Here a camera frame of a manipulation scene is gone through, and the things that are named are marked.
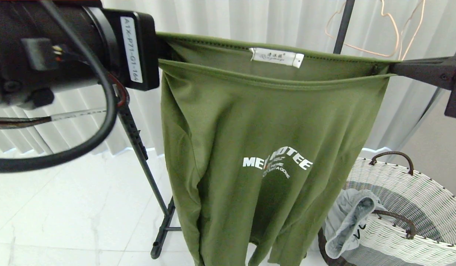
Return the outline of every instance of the white curtain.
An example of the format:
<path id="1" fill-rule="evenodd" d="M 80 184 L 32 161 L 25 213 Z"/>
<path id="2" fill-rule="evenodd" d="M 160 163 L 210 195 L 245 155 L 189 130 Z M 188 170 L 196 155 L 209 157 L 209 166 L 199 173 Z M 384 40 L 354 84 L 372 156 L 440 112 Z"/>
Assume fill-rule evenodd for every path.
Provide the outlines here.
<path id="1" fill-rule="evenodd" d="M 103 0 L 106 8 L 149 13 L 156 30 L 209 35 L 251 42 L 267 42 L 309 50 L 332 52 L 335 40 L 325 34 L 328 20 L 340 10 L 341 0 Z M 399 27 L 410 17 L 419 0 L 385 0 L 385 13 L 391 13 Z M 395 32 L 387 17 L 382 17 L 380 0 L 356 0 L 346 42 L 366 50 L 390 54 L 395 47 Z M 415 13 L 403 34 L 405 47 L 419 23 Z M 341 14 L 336 15 L 328 31 L 336 37 Z M 456 52 L 456 0 L 426 0 L 422 26 L 405 59 L 451 56 Z M 344 46 L 342 54 L 367 54 Z M 436 87 L 404 77 L 394 77 L 366 147 L 372 150 L 397 149 L 407 139 L 430 104 Z M 130 108 L 147 148 L 163 153 L 160 126 L 160 91 L 130 90 Z M 19 108 L 0 109 L 0 116 L 36 117 L 104 106 L 98 86 L 76 89 L 56 95 L 51 106 L 34 111 Z M 17 148 L 21 152 L 57 153 L 89 138 L 103 116 L 85 117 L 35 128 L 0 131 L 0 149 Z M 109 150 L 117 154 L 129 147 L 123 128 L 112 135 L 94 153 Z"/>

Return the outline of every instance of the gray cloth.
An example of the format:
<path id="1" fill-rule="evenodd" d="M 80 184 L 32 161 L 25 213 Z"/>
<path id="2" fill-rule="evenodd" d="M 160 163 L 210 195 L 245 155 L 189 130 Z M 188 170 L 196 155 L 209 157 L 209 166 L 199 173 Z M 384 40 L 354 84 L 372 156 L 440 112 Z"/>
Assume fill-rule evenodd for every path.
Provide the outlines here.
<path id="1" fill-rule="evenodd" d="M 374 210 L 387 211 L 372 191 L 353 188 L 342 190 L 323 226 L 326 254 L 337 259 L 343 252 L 356 249 L 360 245 L 360 233 L 365 229 L 368 215 Z"/>

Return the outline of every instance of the laundry basket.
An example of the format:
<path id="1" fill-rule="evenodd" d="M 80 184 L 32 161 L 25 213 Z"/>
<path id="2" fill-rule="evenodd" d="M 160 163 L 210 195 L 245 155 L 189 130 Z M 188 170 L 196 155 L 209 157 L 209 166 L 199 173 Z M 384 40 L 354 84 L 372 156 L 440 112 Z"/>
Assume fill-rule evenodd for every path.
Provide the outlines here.
<path id="1" fill-rule="evenodd" d="M 409 168 L 378 162 L 383 155 L 404 156 Z M 395 217 L 370 214 L 360 246 L 331 259 L 320 230 L 321 255 L 329 266 L 443 266 L 456 262 L 456 197 L 430 177 L 414 170 L 404 153 L 390 151 L 371 160 L 358 158 L 344 189 L 371 190 Z M 412 222 L 416 232 L 411 231 Z"/>

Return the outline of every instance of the bolt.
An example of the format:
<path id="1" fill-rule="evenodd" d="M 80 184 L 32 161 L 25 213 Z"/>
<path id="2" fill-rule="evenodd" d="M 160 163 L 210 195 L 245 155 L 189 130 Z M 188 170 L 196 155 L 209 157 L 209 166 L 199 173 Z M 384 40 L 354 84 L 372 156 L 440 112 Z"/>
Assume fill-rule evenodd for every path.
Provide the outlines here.
<path id="1" fill-rule="evenodd" d="M 6 81 L 3 84 L 3 89 L 7 92 L 17 92 L 21 89 L 21 83 L 18 81 Z"/>

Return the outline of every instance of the green shirt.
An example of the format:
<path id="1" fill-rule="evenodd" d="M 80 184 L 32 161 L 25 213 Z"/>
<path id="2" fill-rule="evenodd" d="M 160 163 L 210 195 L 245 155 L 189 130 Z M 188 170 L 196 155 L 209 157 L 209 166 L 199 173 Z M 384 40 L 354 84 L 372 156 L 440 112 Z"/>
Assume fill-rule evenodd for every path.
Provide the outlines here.
<path id="1" fill-rule="evenodd" d="M 252 242 L 250 266 L 271 248 L 269 262 L 298 266 L 368 138 L 392 61 L 158 35 L 173 49 L 159 60 L 164 149 L 195 264 L 245 265 Z"/>

